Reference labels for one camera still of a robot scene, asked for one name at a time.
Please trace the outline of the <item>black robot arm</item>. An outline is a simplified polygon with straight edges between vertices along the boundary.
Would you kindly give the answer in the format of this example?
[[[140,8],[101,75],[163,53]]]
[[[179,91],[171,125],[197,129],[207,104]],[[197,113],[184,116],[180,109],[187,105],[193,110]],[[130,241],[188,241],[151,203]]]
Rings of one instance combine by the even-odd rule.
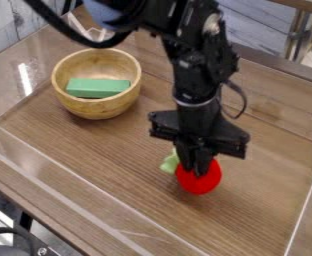
[[[185,171],[203,177],[213,157],[245,157],[249,134],[231,121],[221,89],[243,89],[231,81],[239,56],[227,39],[215,0],[84,0],[101,27],[114,32],[145,29],[161,39],[173,70],[176,108],[148,115],[153,137],[173,142]]]

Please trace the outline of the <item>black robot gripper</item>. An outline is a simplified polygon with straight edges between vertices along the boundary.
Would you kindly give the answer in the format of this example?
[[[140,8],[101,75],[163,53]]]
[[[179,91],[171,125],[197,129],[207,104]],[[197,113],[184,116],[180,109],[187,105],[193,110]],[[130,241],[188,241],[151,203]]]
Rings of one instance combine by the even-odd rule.
[[[245,158],[251,135],[224,118],[216,102],[201,107],[177,106],[176,110],[153,111],[148,119],[149,134],[173,143],[184,169],[195,169],[197,177],[208,173],[215,155]]]

